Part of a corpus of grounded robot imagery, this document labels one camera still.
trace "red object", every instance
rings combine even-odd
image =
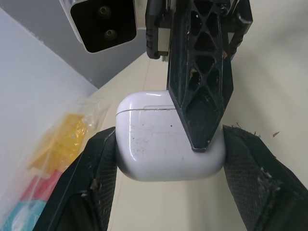
[[[61,175],[62,172],[55,170],[49,179],[35,176],[20,200],[41,200],[47,202]]]

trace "textured rubber pad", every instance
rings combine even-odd
[[[248,231],[308,230],[308,191],[258,136],[224,126],[227,182]]]

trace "dirt speck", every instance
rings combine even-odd
[[[225,51],[223,51],[223,59],[225,59],[227,57],[228,57],[228,54]]]
[[[93,179],[92,184],[90,186],[92,190],[96,190],[98,188],[98,183],[96,179]]]
[[[273,134],[273,137],[277,136],[278,134],[279,134],[279,131],[275,132],[275,133]]]

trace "clear plastic wrapper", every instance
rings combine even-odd
[[[42,136],[25,167],[15,175],[0,204],[6,202],[0,217],[0,231],[33,230],[61,174],[84,150],[104,121],[109,104],[89,97],[72,105]]]

